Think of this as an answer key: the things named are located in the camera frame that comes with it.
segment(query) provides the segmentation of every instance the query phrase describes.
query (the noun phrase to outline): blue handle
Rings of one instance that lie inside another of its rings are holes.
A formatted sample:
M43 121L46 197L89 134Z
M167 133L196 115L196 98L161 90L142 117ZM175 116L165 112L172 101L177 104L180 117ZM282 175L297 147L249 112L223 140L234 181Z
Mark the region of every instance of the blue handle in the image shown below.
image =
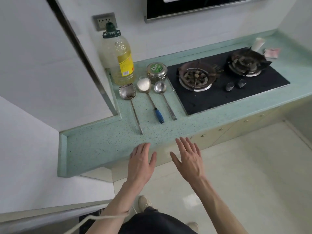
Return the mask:
M157 116L157 118L158 118L158 121L159 121L160 123L165 123L165 121L163 120L163 117L162 117L160 111L159 111L157 108L155 108L155 113L156 113L156 116Z

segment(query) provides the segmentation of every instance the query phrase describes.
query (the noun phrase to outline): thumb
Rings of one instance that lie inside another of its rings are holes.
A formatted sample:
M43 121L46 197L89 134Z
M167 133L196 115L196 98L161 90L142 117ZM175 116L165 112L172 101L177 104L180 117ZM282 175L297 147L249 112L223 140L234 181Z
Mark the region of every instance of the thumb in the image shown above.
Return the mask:
M151 161L150 161L150 166L151 167L155 167L155 165L156 165L156 160L157 160L157 153L156 152L154 152L153 154L152 154L152 157L151 157Z
M174 164L176 165L177 168L180 167L181 162L178 160L177 156L174 154L174 152L170 152L170 156Z

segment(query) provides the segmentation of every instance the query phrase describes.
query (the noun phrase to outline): spatula with blue handle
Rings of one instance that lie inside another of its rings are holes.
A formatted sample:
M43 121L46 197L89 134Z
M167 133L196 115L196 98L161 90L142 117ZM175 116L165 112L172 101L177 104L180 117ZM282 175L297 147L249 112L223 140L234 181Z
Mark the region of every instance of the spatula with blue handle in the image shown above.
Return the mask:
M144 79L140 79L137 83L137 86L138 86L138 89L142 92L142 93L145 93L147 94L147 96L149 97L150 99L150 102L152 103L153 107L154 107L154 111L155 111L155 114L156 114L156 117L158 119L158 121L162 124L162 123L165 123L165 121L163 120L163 117L160 113L160 111L157 109L157 107L155 106L151 96L149 95L149 92L152 88L152 83L150 81L150 79L148 78L144 78Z

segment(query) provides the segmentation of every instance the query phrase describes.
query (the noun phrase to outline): gas stove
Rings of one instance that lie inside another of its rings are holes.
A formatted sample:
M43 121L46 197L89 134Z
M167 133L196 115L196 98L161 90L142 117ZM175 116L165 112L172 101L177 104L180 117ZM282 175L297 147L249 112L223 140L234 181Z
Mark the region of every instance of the gas stove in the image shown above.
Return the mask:
M290 84L249 48L168 67L167 77L187 115Z

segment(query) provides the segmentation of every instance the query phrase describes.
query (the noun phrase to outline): floor tile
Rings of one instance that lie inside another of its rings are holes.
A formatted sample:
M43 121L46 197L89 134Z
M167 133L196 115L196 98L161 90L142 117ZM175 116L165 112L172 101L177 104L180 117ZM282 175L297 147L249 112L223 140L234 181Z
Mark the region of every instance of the floor tile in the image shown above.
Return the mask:
M206 175L249 233L309 233L312 224L312 151L277 123L202 150ZM119 191L122 179L114 183ZM141 195L160 212L200 233L216 233L201 201L173 162L155 168Z

